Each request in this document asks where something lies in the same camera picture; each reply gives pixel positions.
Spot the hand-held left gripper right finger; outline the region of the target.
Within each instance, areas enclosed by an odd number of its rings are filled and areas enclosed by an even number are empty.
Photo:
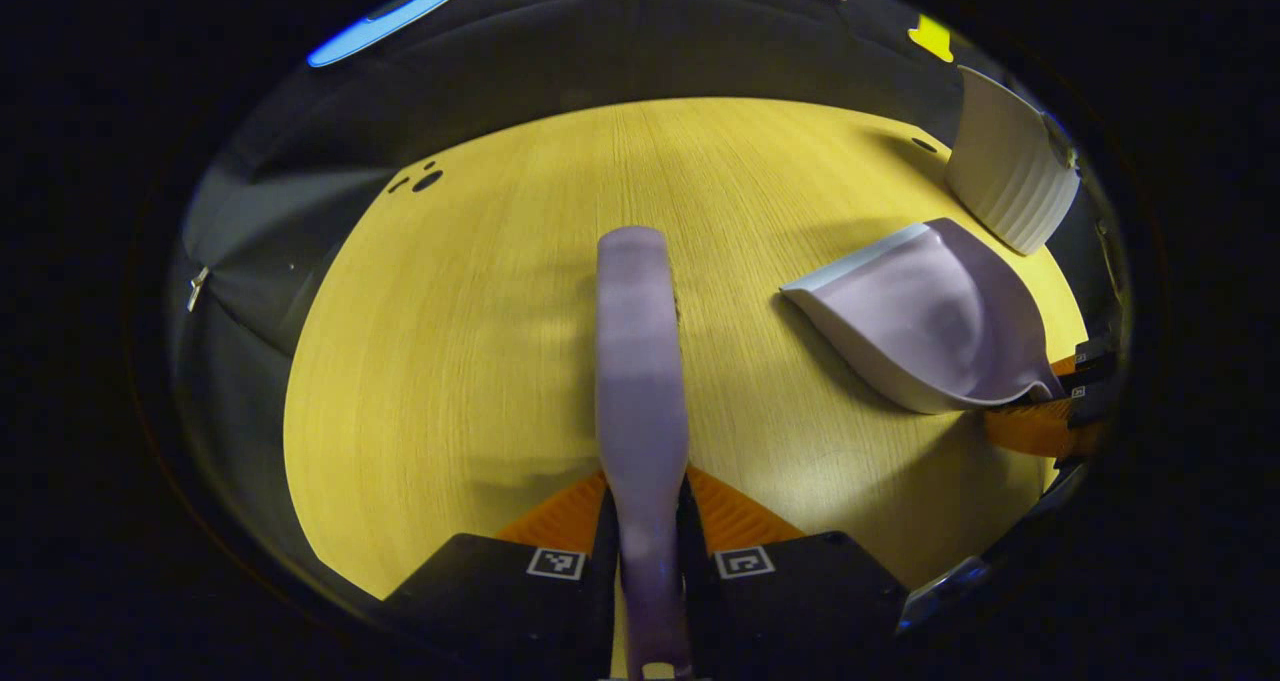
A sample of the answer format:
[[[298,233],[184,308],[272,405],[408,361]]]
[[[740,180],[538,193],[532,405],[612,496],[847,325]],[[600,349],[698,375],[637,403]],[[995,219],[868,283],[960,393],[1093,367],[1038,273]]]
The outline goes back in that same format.
[[[695,467],[680,572],[698,678],[851,678],[890,645],[909,595],[847,534],[806,535]]]

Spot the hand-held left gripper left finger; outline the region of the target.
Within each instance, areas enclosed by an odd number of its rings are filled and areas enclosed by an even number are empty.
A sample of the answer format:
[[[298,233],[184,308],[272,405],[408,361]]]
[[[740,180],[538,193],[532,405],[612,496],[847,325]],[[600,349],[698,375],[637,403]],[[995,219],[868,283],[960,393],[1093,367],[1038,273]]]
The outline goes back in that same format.
[[[614,501],[595,472],[493,538],[456,534],[385,608],[465,675],[607,675],[618,562]]]

